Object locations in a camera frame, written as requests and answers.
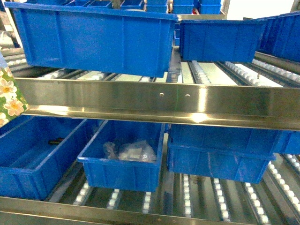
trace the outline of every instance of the floral fabric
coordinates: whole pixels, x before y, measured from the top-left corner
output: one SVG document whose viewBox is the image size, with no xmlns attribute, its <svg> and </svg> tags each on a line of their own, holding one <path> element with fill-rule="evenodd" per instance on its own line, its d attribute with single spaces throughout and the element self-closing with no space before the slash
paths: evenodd
<svg viewBox="0 0 300 225">
<path fill-rule="evenodd" d="M 20 92 L 15 79 L 7 67 L 0 67 L 0 127 L 4 126 L 25 110 L 28 104 Z"/>
</svg>

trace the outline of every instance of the empty blue bin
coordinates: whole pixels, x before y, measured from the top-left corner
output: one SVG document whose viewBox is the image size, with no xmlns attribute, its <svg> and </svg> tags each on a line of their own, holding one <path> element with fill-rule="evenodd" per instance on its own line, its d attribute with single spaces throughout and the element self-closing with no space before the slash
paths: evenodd
<svg viewBox="0 0 300 225">
<path fill-rule="evenodd" d="M 2 135 L 0 195 L 44 200 L 98 126 L 98 120 L 33 117 Z M 59 145 L 48 143 L 59 137 Z"/>
<path fill-rule="evenodd" d="M 200 4 L 200 14 L 220 14 L 221 5 Z"/>
<path fill-rule="evenodd" d="M 172 124 L 169 136 L 175 145 L 270 156 L 276 152 L 282 132 L 266 129 Z"/>
<path fill-rule="evenodd" d="M 174 31 L 174 45 L 179 46 L 180 44 L 180 30 Z"/>
<path fill-rule="evenodd" d="M 93 1 L 88 7 L 113 8 L 113 3 L 111 1 Z"/>
<path fill-rule="evenodd" d="M 157 6 L 150 6 L 147 5 L 147 12 L 153 12 L 153 13 L 167 13 L 167 5 L 157 5 Z"/>
<path fill-rule="evenodd" d="M 173 144 L 168 140 L 170 172 L 258 183 L 275 156 L 212 150 Z"/>
<path fill-rule="evenodd" d="M 192 14 L 194 5 L 173 5 L 174 14 Z"/>
<path fill-rule="evenodd" d="M 168 0 L 147 0 L 147 6 L 166 6 Z"/>
<path fill-rule="evenodd" d="M 0 135 L 3 135 L 7 131 L 19 126 L 21 123 L 29 120 L 30 118 L 31 118 L 31 116 L 24 116 L 24 115 L 21 115 L 21 116 L 18 116 L 16 118 L 14 118 L 8 124 L 6 124 L 6 125 L 4 125 L 3 127 L 0 128 Z"/>
<path fill-rule="evenodd" d="M 258 51 L 266 54 L 273 54 L 280 27 L 278 18 L 279 16 L 271 16 L 257 19 L 265 22 L 262 26 L 262 32 L 257 48 Z"/>
<path fill-rule="evenodd" d="M 154 192 L 162 162 L 165 125 L 159 123 L 106 120 L 78 156 L 90 186 Z M 105 158 L 103 144 L 146 140 L 156 153 L 154 163 Z"/>
<path fill-rule="evenodd" d="M 144 0 L 125 0 L 121 4 L 121 9 L 144 9 Z"/>
<path fill-rule="evenodd" d="M 14 12 L 30 65 L 150 77 L 163 77 L 169 68 L 176 15 L 19 2 L 5 6 Z"/>
<path fill-rule="evenodd" d="M 220 5 L 221 0 L 200 0 L 203 5 Z"/>
<path fill-rule="evenodd" d="M 300 12 L 280 15 L 273 55 L 300 62 Z"/>
<path fill-rule="evenodd" d="M 252 62 L 263 23 L 257 20 L 183 20 L 180 53 L 188 61 Z"/>
</svg>

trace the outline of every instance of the blue plastic bin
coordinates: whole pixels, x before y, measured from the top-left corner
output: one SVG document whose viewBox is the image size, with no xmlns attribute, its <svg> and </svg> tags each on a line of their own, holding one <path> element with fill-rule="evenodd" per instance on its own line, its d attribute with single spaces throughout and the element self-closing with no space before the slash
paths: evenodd
<svg viewBox="0 0 300 225">
<path fill-rule="evenodd" d="M 93 1 L 88 7 L 113 8 L 113 3 L 111 1 Z"/>
<path fill-rule="evenodd" d="M 174 31 L 174 45 L 179 46 L 180 44 L 180 30 Z"/>
<path fill-rule="evenodd" d="M 300 62 L 300 12 L 280 15 L 273 55 Z"/>
<path fill-rule="evenodd" d="M 173 5 L 193 5 L 194 0 L 173 0 Z"/>
<path fill-rule="evenodd" d="M 173 5 L 174 14 L 192 14 L 194 5 Z"/>
<path fill-rule="evenodd" d="M 274 152 L 281 154 L 300 154 L 300 132 L 283 131 Z"/>
<path fill-rule="evenodd" d="M 258 183 L 275 156 L 175 145 L 168 140 L 168 170 L 220 179 Z"/>
<path fill-rule="evenodd" d="M 165 125 L 106 120 L 78 156 L 90 186 L 154 192 L 162 161 Z M 105 142 L 120 144 L 146 140 L 157 155 L 155 163 L 106 159 Z"/>
<path fill-rule="evenodd" d="M 172 124 L 172 143 L 211 151 L 226 150 L 245 154 L 272 155 L 282 131 Z"/>
<path fill-rule="evenodd" d="M 220 5 L 221 0 L 200 0 L 203 5 Z"/>
<path fill-rule="evenodd" d="M 37 4 L 44 5 L 62 5 L 66 0 L 37 0 Z"/>
<path fill-rule="evenodd" d="M 188 61 L 252 62 L 263 23 L 256 20 L 183 20 L 180 53 Z"/>
<path fill-rule="evenodd" d="M 98 120 L 34 117 L 0 137 L 0 195 L 44 200 L 99 125 Z M 49 140 L 64 138 L 59 145 Z"/>
<path fill-rule="evenodd" d="M 200 14 L 220 14 L 221 5 L 200 4 Z"/>
<path fill-rule="evenodd" d="M 164 5 L 164 6 L 161 6 L 161 5 L 157 5 L 157 6 L 147 5 L 147 12 L 166 13 L 167 9 L 168 9 L 167 5 Z"/>
<path fill-rule="evenodd" d="M 176 15 L 19 2 L 5 5 L 13 9 L 30 65 L 150 77 L 163 77 L 169 68 Z"/>
<path fill-rule="evenodd" d="M 274 46 L 277 40 L 278 30 L 280 28 L 279 16 L 259 18 L 264 21 L 262 33 L 257 50 L 266 54 L 273 54 Z"/>
<path fill-rule="evenodd" d="M 7 131 L 19 126 L 21 123 L 29 120 L 30 118 L 31 118 L 31 116 L 24 116 L 24 115 L 21 115 L 21 116 L 18 116 L 16 118 L 14 118 L 8 124 L 6 124 L 6 125 L 4 125 L 3 127 L 0 128 L 0 135 L 3 135 Z"/>
<path fill-rule="evenodd" d="M 144 9 L 144 0 L 125 0 L 121 4 L 121 9 Z"/>
<path fill-rule="evenodd" d="M 199 0 L 194 0 L 194 8 L 199 8 L 200 3 Z"/>
<path fill-rule="evenodd" d="M 165 6 L 168 0 L 147 0 L 147 6 Z"/>
</svg>

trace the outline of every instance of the flow rack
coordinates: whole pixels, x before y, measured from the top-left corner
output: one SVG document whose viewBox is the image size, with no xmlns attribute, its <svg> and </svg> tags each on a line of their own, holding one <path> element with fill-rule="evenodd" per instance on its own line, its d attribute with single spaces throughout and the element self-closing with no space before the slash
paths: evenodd
<svg viewBox="0 0 300 225">
<path fill-rule="evenodd" d="M 24 59 L 22 51 L 3 54 Z M 174 47 L 169 71 L 156 79 L 31 70 L 34 78 L 25 69 L 16 77 L 28 115 L 300 130 L 300 65 L 266 54 L 197 63 L 181 61 Z M 90 187 L 76 161 L 45 201 L 0 197 L 0 224 L 300 224 L 300 156 L 277 154 L 259 184 L 198 177 L 168 172 L 167 136 L 156 192 Z"/>
</svg>

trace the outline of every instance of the clear plastic bag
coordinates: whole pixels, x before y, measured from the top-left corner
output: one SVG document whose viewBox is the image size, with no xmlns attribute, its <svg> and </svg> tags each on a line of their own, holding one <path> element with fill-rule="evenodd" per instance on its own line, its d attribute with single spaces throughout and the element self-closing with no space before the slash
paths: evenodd
<svg viewBox="0 0 300 225">
<path fill-rule="evenodd" d="M 155 162 L 156 154 L 147 141 L 124 144 L 119 148 L 119 159 L 140 162 Z"/>
<path fill-rule="evenodd" d="M 116 145 L 112 142 L 105 142 L 103 144 L 103 150 L 105 153 L 105 158 L 108 159 L 118 159 Z"/>
</svg>

